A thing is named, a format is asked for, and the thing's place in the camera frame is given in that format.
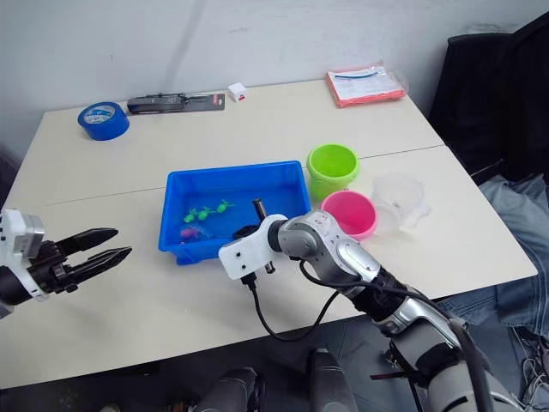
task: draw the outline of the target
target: blue plastic tray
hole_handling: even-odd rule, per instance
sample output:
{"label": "blue plastic tray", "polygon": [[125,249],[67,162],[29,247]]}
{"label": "blue plastic tray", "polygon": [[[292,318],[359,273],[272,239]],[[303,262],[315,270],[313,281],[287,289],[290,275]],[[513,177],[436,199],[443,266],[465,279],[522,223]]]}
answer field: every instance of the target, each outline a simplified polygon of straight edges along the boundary
{"label": "blue plastic tray", "polygon": [[[295,217],[311,210],[298,161],[171,172],[166,185],[159,249],[175,254],[178,264],[217,258],[220,247],[233,241],[233,233],[259,222],[251,202],[259,197],[270,215],[281,213]],[[235,206],[224,213],[210,215],[205,221],[191,223],[206,229],[212,239],[181,245],[180,232],[189,210],[200,210],[204,206],[216,209],[222,199]]]}

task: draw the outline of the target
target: white wall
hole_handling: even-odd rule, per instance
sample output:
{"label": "white wall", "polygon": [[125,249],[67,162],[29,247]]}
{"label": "white wall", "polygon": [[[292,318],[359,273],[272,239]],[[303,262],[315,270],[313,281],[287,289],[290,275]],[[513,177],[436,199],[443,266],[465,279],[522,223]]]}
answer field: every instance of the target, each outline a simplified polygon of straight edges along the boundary
{"label": "white wall", "polygon": [[449,36],[512,31],[548,8],[547,0],[0,0],[0,150],[21,161],[47,110],[307,80],[380,58],[427,112]]}

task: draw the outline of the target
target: small white box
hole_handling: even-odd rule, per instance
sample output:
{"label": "small white box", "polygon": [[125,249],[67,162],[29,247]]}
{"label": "small white box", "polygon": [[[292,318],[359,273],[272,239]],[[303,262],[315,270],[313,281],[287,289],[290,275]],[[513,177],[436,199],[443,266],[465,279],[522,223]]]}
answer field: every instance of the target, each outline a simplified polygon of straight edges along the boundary
{"label": "small white box", "polygon": [[234,99],[234,101],[242,101],[246,98],[248,94],[248,89],[245,88],[242,83],[234,83],[227,88],[229,94]]}

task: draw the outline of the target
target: blue tape roll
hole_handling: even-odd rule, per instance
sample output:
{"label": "blue tape roll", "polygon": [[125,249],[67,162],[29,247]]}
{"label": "blue tape roll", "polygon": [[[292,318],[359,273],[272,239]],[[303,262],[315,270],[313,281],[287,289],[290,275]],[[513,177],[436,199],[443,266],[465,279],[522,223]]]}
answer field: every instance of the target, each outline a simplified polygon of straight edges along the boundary
{"label": "blue tape roll", "polygon": [[130,127],[122,107],[111,101],[101,101],[86,107],[78,115],[78,124],[94,140],[114,139]]}

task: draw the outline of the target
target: clear plastic cup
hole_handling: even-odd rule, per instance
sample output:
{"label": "clear plastic cup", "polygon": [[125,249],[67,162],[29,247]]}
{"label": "clear plastic cup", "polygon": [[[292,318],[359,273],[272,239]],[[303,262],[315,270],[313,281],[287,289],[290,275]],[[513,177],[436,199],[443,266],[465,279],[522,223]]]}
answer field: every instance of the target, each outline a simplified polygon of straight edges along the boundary
{"label": "clear plastic cup", "polygon": [[415,227],[431,213],[423,185],[403,173],[374,178],[372,202],[377,209],[376,233],[390,233],[401,227]]}

